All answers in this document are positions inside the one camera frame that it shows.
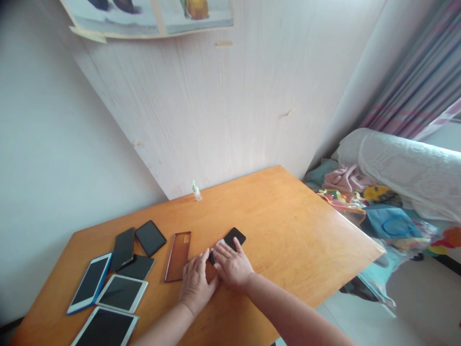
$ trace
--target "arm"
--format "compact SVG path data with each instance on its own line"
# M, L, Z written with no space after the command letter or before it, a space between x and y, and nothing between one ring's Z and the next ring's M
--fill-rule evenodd
M354 345L314 309L255 273L237 238L234 238L234 243L237 252L225 243L217 244L215 269L228 286L251 299L287 345Z
M218 276L210 284L206 282L205 262L209 253L206 249L184 266L179 303L141 336L135 346L176 345L181 340L219 284Z

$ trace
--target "curtain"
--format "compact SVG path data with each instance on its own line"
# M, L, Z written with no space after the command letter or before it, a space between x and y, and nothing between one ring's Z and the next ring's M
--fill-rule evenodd
M453 0L417 40L360 127L415 139L461 107L461 0Z

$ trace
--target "phone case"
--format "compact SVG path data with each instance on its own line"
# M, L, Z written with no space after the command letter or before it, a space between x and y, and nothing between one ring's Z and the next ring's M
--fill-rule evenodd
M167 272L164 282L182 280L182 269L189 261L191 232L176 233L173 236L170 258L168 258Z

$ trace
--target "spray bottle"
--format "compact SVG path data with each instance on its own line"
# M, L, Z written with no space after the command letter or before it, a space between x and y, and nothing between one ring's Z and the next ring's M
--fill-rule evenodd
M195 181L192 181L192 191L194 192L195 199L198 201L202 200L202 195L200 194L200 190L198 189L197 185L195 185Z

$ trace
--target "tile floor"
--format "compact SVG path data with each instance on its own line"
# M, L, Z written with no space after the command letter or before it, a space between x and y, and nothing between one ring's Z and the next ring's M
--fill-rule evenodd
M395 313L340 292L317 311L358 346L461 345L461 276L432 258L409 261L391 277L388 295ZM276 345L286 344L280 338Z

